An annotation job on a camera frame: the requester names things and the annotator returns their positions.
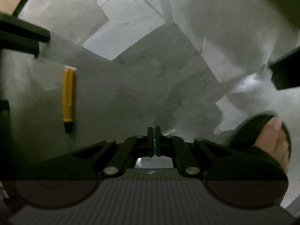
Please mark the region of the black sandal foot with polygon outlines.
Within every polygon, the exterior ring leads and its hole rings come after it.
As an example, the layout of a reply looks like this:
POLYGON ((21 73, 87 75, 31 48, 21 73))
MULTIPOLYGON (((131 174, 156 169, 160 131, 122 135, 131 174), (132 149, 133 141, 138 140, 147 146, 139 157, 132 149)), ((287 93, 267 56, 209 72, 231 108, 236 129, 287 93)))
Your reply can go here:
POLYGON ((284 121, 278 116, 259 114, 246 120, 228 147, 256 157, 265 156, 288 173, 292 141, 284 121))

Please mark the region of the yellow handled screwdriver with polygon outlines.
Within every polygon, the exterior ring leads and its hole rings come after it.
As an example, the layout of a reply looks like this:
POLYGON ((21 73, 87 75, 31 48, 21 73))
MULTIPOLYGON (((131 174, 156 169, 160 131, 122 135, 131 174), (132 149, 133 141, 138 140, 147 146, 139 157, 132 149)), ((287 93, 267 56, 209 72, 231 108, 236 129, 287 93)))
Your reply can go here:
POLYGON ((62 88, 62 108, 63 123, 66 134, 72 134, 74 130, 73 119, 73 88, 74 88, 75 72, 72 68, 67 67, 63 72, 63 88, 62 88))

